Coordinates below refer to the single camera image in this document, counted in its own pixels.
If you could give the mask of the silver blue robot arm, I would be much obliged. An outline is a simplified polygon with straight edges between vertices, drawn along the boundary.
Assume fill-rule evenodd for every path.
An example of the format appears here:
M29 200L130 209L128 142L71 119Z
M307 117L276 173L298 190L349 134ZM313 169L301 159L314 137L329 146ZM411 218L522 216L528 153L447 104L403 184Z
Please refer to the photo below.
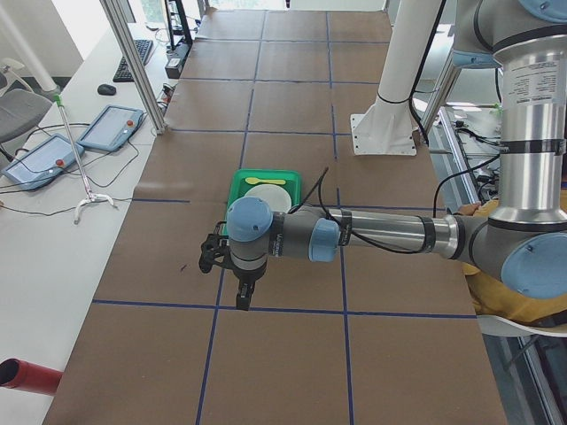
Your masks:
M461 1L455 47L491 55L503 71L496 209L486 218L439 219L310 206L283 213L257 197L239 198L227 211L223 245L223 264L239 281L238 309L249 308L269 256L329 262L350 243L458 259L529 298L565 293L566 4Z

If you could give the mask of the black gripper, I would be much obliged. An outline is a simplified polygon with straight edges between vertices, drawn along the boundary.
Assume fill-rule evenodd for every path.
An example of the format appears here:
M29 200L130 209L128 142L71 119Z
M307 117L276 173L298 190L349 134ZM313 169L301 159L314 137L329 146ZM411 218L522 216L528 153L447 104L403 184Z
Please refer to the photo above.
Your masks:
M264 267L258 267L253 270L236 268L233 274L239 280L238 293L236 295L237 310L249 310L255 284L264 275Z

